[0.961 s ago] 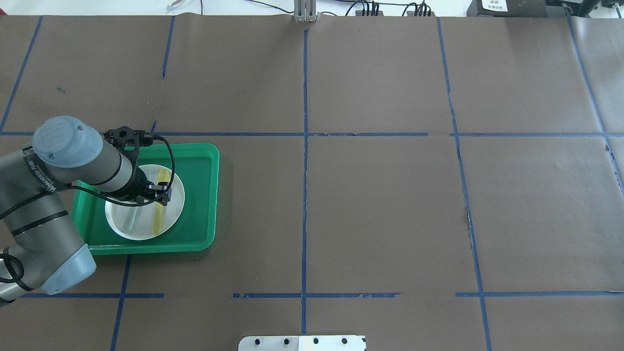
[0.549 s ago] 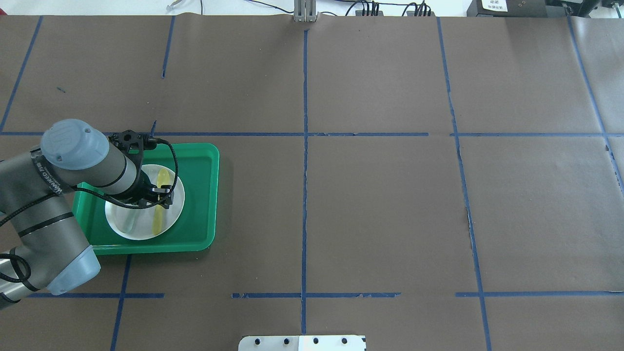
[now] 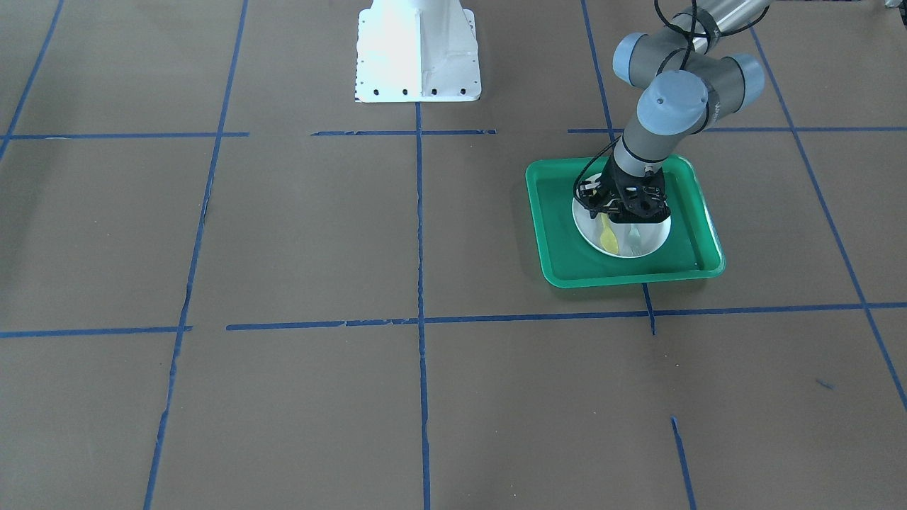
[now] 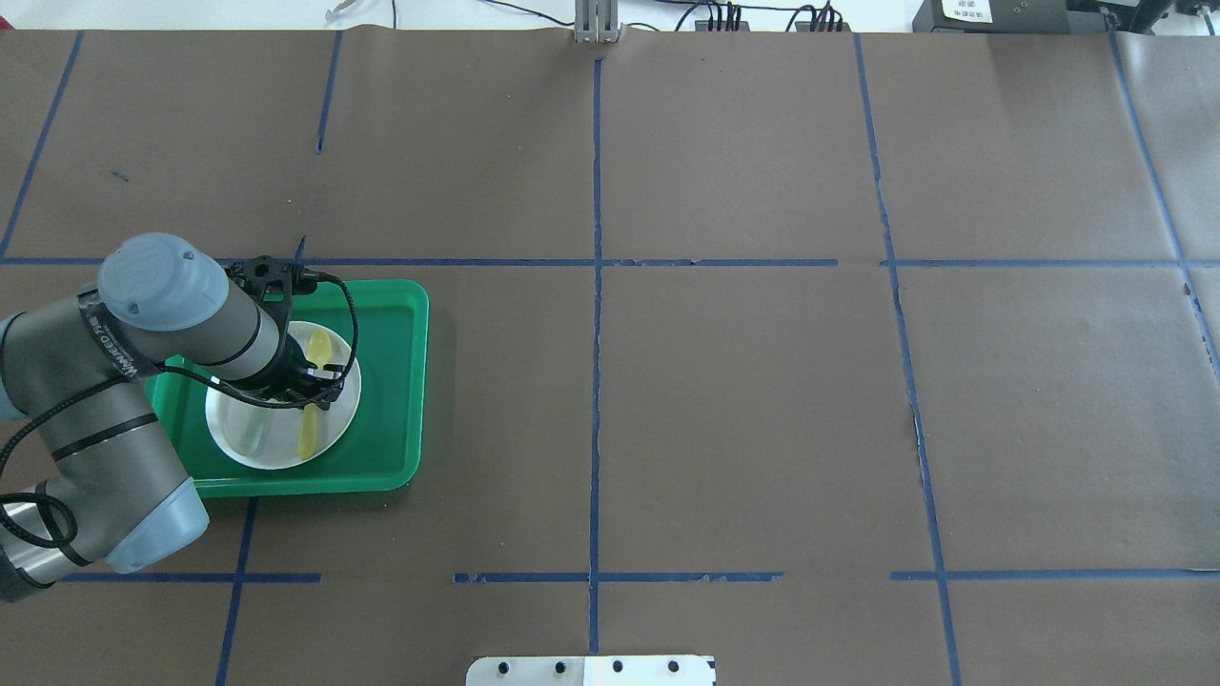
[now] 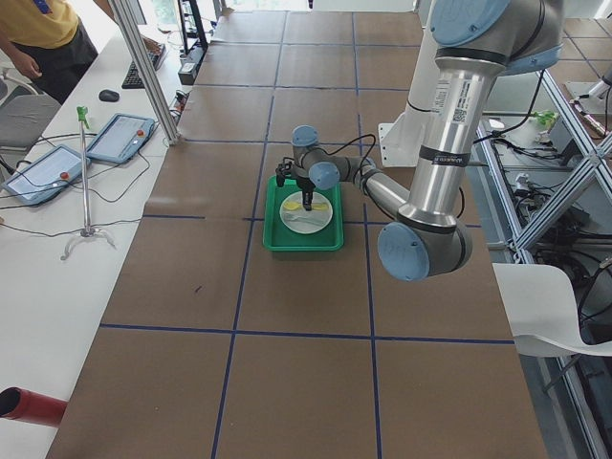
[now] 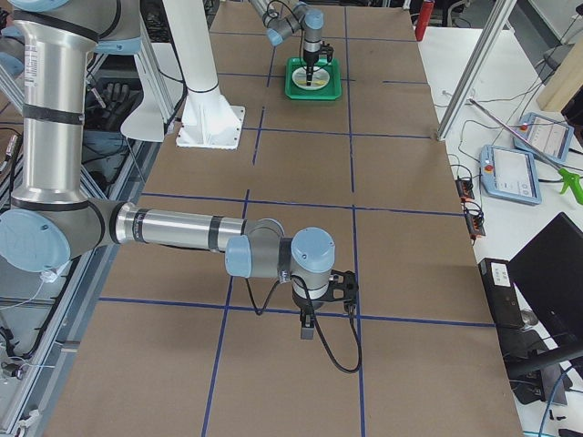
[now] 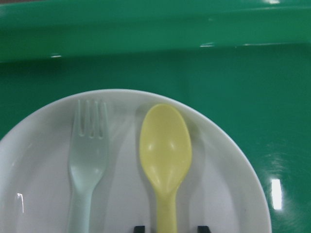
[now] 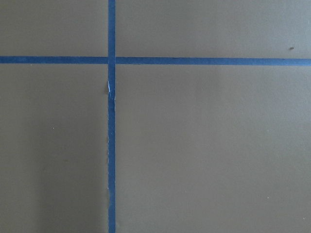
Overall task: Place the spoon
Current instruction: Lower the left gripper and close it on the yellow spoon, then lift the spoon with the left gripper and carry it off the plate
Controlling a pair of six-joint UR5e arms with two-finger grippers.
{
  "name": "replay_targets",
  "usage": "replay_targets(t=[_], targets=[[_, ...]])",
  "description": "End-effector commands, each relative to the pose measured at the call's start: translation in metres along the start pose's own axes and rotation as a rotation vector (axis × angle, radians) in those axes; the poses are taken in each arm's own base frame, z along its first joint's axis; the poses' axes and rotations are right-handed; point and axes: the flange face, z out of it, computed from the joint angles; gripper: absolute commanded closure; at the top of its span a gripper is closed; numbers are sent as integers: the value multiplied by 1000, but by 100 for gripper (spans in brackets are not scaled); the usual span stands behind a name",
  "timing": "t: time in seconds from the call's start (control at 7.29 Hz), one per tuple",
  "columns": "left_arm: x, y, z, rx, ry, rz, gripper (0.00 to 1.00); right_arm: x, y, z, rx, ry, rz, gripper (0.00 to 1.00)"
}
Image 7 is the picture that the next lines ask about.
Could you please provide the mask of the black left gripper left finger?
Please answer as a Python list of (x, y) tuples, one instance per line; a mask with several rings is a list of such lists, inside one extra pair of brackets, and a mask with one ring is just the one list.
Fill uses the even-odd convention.
[(145, 233), (145, 226), (135, 226), (133, 233)]

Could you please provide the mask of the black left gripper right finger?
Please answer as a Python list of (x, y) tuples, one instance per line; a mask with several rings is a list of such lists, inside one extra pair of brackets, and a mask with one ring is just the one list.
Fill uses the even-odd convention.
[(209, 233), (209, 227), (208, 226), (198, 226), (197, 227), (197, 233)]

